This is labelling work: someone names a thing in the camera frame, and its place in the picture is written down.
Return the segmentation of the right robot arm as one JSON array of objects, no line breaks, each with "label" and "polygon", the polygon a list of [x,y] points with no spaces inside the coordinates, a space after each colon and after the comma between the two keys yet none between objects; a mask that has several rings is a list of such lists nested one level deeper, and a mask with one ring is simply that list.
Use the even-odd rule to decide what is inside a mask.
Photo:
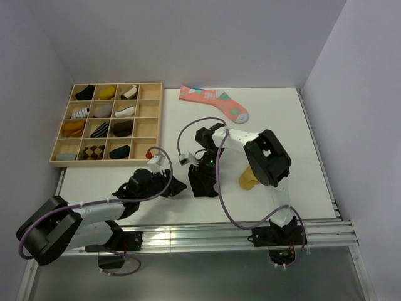
[{"label": "right robot arm", "polygon": [[216,123],[208,129],[199,129],[195,141],[206,151],[188,170],[194,197],[214,198],[219,195],[214,189],[217,155],[229,149],[246,155],[256,180],[271,191],[274,209],[290,205],[288,176],[291,159],[271,130],[250,133]]}]

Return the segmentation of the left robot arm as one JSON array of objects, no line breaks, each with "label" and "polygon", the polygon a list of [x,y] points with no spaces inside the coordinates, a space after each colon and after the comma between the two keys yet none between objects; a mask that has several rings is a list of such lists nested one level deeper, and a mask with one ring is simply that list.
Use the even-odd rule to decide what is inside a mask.
[{"label": "left robot arm", "polygon": [[145,199],[174,197],[185,189],[169,169],[138,169],[108,199],[70,204],[53,196],[17,230],[20,255],[27,250],[27,258],[44,266],[74,248],[99,245],[117,251],[124,238],[118,220],[136,213]]}]

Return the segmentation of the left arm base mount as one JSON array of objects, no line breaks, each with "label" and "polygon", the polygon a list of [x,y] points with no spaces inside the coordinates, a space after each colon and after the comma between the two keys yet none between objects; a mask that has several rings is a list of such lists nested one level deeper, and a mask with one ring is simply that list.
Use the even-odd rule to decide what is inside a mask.
[{"label": "left arm base mount", "polygon": [[100,255],[98,266],[103,270],[116,270],[126,262],[124,255],[131,251],[140,251],[143,241],[142,231],[123,231],[113,235],[104,245],[90,245],[85,247],[87,253],[102,253],[111,251],[112,256]]}]

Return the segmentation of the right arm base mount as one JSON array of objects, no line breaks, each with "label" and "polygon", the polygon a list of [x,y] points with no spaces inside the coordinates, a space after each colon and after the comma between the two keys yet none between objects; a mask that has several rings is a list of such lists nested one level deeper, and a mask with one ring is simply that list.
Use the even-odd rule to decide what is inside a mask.
[{"label": "right arm base mount", "polygon": [[295,262],[296,247],[300,246],[303,251],[308,242],[306,231],[302,224],[298,224],[295,216],[283,227],[269,221],[269,226],[252,229],[247,240],[253,244],[253,247],[269,247],[270,260],[283,268]]}]

